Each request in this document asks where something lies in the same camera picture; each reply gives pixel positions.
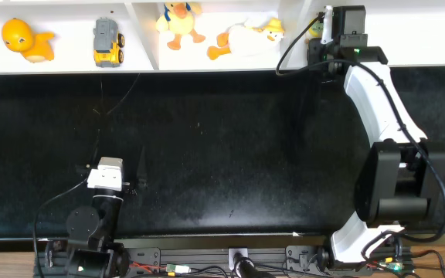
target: toy truck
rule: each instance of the toy truck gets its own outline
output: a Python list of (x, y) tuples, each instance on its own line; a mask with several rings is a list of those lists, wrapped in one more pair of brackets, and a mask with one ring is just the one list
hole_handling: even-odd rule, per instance
[(96, 66), (116, 67), (123, 62), (124, 36), (118, 32), (117, 24), (112, 19), (101, 18), (93, 29), (93, 58)]

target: wooden surface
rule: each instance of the wooden surface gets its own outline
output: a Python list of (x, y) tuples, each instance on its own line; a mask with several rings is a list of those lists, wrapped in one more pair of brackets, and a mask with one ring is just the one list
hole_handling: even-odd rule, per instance
[[(445, 246), (416, 246), (412, 248), (412, 252), (417, 253), (428, 249), (435, 249), (444, 258), (445, 262)], [(31, 277), (33, 268), (34, 254), (25, 253), (0, 253), (0, 278), (19, 278)], [(414, 260), (416, 265), (439, 267), (437, 257), (435, 255), (427, 255), (421, 259)], [(436, 270), (417, 270), (416, 273), (421, 277), (439, 278), (442, 277), (440, 271)], [(376, 274), (373, 277), (393, 277), (390, 274)]]

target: white shelf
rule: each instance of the white shelf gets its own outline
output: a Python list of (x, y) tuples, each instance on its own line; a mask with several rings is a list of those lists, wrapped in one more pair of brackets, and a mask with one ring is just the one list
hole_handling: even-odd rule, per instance
[[(194, 44), (182, 39), (182, 49), (166, 44), (170, 32), (159, 33), (155, 22), (163, 13), (161, 0), (0, 0), (0, 74), (20, 73), (125, 73), (154, 71), (272, 70), (289, 43), (325, 5), (364, 5), (365, 31), (370, 46), (381, 46), (390, 66), (445, 65), (445, 1), (440, 0), (203, 0), (195, 29), (206, 37)], [(3, 24), (13, 18), (27, 21), (37, 32), (54, 32), (51, 62), (32, 64), (5, 48)], [(125, 35), (124, 63), (119, 68), (99, 68), (93, 61), (95, 20), (114, 19)], [(231, 54), (212, 61), (207, 49), (231, 25), (247, 19), (278, 17), (286, 30), (279, 49), (239, 58)], [(307, 46), (302, 39), (283, 69), (306, 64)]]

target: toy truck wheel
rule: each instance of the toy truck wheel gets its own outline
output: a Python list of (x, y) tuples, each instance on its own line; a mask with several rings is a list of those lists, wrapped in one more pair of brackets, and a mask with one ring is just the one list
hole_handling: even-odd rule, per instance
[(120, 47), (124, 47), (124, 36), (123, 36), (123, 34), (117, 34), (117, 44)]
[(123, 51), (121, 51), (121, 49), (120, 50), (118, 50), (118, 52), (117, 52), (117, 60), (120, 62), (120, 63), (122, 63), (123, 62)]

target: black tabletop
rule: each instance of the black tabletop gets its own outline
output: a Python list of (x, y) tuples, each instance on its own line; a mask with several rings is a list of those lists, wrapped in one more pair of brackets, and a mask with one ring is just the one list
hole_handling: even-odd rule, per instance
[[(445, 68), (393, 69), (415, 122), (445, 143)], [(148, 189), (127, 196), (119, 237), (341, 228), (369, 143), (340, 83), (258, 73), (0, 76), (0, 238), (28, 238), (36, 209), (98, 155), (132, 172), (145, 147)], [(85, 186), (39, 218), (65, 236)], [(416, 231), (435, 228), (441, 211)]]

